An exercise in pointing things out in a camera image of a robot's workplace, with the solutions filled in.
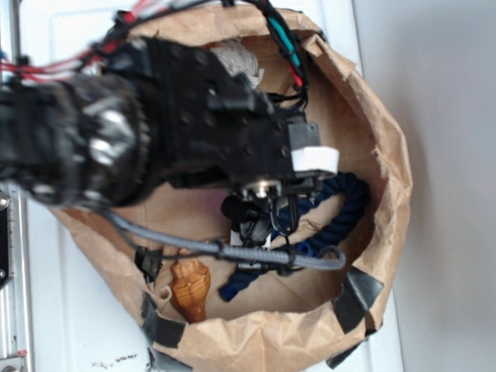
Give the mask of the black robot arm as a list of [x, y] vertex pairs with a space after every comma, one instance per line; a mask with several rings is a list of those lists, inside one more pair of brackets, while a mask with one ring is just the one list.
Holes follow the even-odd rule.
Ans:
[[302, 110], [163, 39], [122, 44], [99, 76], [0, 91], [0, 180], [50, 206], [125, 207], [163, 184], [307, 194], [338, 158]]

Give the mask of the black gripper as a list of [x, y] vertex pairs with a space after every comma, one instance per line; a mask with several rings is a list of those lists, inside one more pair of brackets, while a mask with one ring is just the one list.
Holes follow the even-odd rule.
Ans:
[[321, 144], [303, 109], [272, 103], [206, 49], [140, 41], [151, 132], [148, 184], [253, 191], [265, 182], [282, 194], [307, 194], [337, 174], [340, 152]]

